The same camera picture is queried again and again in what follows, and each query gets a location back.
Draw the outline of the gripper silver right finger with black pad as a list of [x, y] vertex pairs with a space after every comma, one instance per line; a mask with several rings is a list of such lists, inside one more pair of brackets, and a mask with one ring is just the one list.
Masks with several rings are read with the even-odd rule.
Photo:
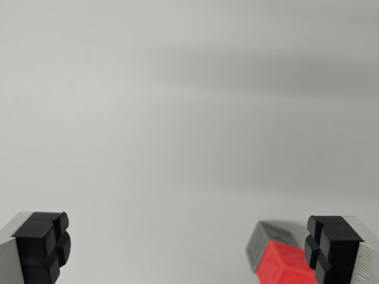
[[378, 284], [378, 237], [357, 217], [312, 215], [307, 229], [305, 256], [317, 283]]

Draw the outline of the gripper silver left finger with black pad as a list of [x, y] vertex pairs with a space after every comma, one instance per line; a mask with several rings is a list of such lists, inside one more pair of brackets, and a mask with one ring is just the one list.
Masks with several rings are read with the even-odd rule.
[[19, 212], [1, 228], [1, 283], [56, 283], [69, 259], [65, 212]]

